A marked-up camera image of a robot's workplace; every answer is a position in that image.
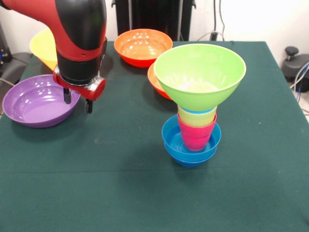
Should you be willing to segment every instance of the green bowl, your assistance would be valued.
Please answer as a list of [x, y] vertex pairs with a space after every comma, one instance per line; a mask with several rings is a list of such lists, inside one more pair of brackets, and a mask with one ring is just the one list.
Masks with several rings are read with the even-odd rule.
[[234, 92], [246, 73], [246, 64], [227, 48], [187, 44], [160, 55], [154, 72], [162, 88], [180, 107], [206, 111]]

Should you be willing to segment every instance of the purple bowl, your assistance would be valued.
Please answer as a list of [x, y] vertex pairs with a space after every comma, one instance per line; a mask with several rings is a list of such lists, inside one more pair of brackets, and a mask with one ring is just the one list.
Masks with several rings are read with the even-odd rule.
[[3, 99], [3, 111], [13, 121], [33, 128], [52, 127], [73, 112], [80, 95], [71, 91], [71, 104], [65, 104], [63, 87], [52, 75], [35, 76], [12, 87]]

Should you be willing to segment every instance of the blue bowl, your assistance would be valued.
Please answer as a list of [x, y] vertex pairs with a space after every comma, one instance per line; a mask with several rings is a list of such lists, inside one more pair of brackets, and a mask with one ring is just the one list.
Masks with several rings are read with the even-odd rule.
[[209, 160], [213, 155], [214, 153], [216, 152], [217, 148], [215, 148], [215, 150], [213, 151], [212, 155], [208, 158], [206, 158], [205, 160], [202, 160], [202, 161], [199, 161], [199, 162], [186, 162], [186, 161], [182, 161], [180, 159], [177, 159], [176, 157], [172, 156], [170, 154], [170, 156], [181, 166], [185, 167], [185, 168], [194, 168], [194, 167], [197, 167], [199, 165], [201, 165], [202, 163], [206, 162], [207, 160]]
[[178, 116], [174, 115], [166, 121], [162, 128], [165, 148], [180, 165], [195, 167], [210, 159], [216, 152], [221, 140], [221, 129], [216, 123], [206, 147], [201, 151], [191, 151], [183, 143], [178, 125]]

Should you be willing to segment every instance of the orange bowl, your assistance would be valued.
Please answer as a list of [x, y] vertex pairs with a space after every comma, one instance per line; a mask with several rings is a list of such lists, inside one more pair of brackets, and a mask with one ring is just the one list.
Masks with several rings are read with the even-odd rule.
[[166, 94], [166, 92], [164, 91], [164, 89], [162, 88], [158, 78], [155, 75], [154, 72], [154, 64], [152, 64], [150, 66], [150, 68], [148, 69], [148, 80], [150, 81], [151, 85], [156, 89], [156, 91], [161, 94], [163, 97], [171, 100], [171, 98]]
[[163, 52], [173, 47], [172, 39], [163, 32], [153, 29], [129, 30], [119, 35], [114, 48], [129, 64], [148, 68]]

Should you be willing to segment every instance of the pink cup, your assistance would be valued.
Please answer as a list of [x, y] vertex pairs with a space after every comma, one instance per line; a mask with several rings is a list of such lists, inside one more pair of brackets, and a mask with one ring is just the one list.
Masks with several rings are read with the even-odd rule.
[[214, 121], [205, 127], [190, 127], [182, 122], [178, 114], [178, 123], [184, 145], [192, 151], [200, 151], [204, 149], [211, 137], [216, 121], [217, 114], [214, 117]]

